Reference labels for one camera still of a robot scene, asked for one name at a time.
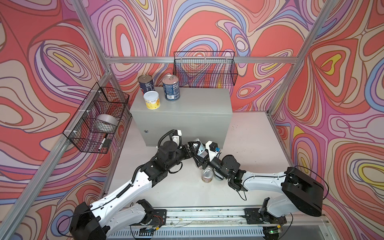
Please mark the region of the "small yellow can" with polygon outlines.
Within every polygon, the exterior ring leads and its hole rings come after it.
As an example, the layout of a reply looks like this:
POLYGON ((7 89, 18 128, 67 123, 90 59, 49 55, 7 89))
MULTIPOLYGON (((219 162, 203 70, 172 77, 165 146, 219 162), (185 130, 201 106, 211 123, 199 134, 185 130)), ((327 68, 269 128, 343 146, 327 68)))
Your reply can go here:
POLYGON ((144 93, 144 101, 149 110, 156 110, 161 106, 160 96, 156 91, 148 91, 144 93))

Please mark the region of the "tall light blue can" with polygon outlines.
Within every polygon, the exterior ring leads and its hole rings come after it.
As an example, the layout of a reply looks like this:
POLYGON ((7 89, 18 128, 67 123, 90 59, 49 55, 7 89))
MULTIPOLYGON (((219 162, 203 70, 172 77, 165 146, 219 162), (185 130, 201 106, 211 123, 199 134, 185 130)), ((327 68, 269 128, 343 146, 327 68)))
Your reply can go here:
POLYGON ((176 75, 165 75, 162 78, 162 84, 166 100, 177 101, 180 98, 179 78, 176 75))

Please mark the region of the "tall dark blue can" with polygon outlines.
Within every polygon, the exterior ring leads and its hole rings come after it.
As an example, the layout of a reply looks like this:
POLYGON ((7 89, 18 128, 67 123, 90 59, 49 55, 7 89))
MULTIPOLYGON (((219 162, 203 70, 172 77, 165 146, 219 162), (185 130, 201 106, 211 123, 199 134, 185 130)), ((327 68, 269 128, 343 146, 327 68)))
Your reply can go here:
POLYGON ((155 90, 155 83, 151 75, 141 75, 138 77, 140 89, 143 94, 155 90))

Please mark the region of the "small white blue can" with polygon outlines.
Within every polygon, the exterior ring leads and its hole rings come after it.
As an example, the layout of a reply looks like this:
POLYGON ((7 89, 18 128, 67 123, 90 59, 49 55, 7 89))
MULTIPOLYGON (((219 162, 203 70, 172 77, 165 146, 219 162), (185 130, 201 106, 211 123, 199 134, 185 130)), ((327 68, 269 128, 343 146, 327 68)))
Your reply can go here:
POLYGON ((218 181, 223 181, 224 180, 224 177, 214 173, 214 176, 215 176, 215 179, 217 179, 218 181))

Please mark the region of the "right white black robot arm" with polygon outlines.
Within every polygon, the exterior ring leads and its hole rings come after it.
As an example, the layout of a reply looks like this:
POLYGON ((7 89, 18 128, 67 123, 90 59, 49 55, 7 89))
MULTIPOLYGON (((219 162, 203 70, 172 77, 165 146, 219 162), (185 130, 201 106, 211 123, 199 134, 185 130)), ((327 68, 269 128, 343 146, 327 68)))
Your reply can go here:
POLYGON ((214 174, 228 181, 228 186, 236 192, 267 191, 278 193, 275 198, 267 197, 259 209, 263 221, 280 218, 294 212, 308 216, 322 215, 324 186, 303 173, 298 167, 288 167, 286 171, 272 174, 257 174, 241 170, 240 163, 233 155, 220 158, 217 144, 199 140, 189 142, 192 157, 198 167, 211 168, 214 174))

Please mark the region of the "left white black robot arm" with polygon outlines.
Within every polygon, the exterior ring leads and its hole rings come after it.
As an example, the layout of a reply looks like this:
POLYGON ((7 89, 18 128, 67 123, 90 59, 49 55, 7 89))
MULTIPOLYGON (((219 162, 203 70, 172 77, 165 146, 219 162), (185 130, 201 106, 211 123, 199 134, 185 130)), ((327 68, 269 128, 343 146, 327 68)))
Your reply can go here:
POLYGON ((155 155, 138 166, 127 183, 101 200, 76 207, 69 226, 73 239, 105 240, 130 225, 155 226, 154 209, 148 201, 138 200, 129 208, 126 205, 172 174, 171 169, 181 166, 183 160, 198 161, 205 150, 199 140, 184 145, 180 130, 167 132, 160 138, 155 155))

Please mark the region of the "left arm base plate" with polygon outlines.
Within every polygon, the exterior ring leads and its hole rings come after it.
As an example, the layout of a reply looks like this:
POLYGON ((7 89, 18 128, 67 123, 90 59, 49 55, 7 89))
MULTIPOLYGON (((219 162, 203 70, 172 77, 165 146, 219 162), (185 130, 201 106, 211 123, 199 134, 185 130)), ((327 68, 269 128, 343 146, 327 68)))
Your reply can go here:
POLYGON ((163 226, 166 224, 167 210, 166 209, 155 209, 151 214, 150 219, 145 216, 145 218, 137 224, 132 224, 132 226, 163 226))

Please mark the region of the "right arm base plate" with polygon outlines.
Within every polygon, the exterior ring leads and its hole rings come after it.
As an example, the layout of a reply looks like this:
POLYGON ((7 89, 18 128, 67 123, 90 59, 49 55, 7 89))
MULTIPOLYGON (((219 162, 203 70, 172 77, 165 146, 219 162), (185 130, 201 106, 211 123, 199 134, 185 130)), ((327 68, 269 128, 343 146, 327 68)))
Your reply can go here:
POLYGON ((272 225, 284 225, 287 223, 287 219, 284 216, 275 217, 267 211, 262 211, 259 208, 246 208, 244 209, 244 218, 249 225, 256 224, 272 224, 272 225))

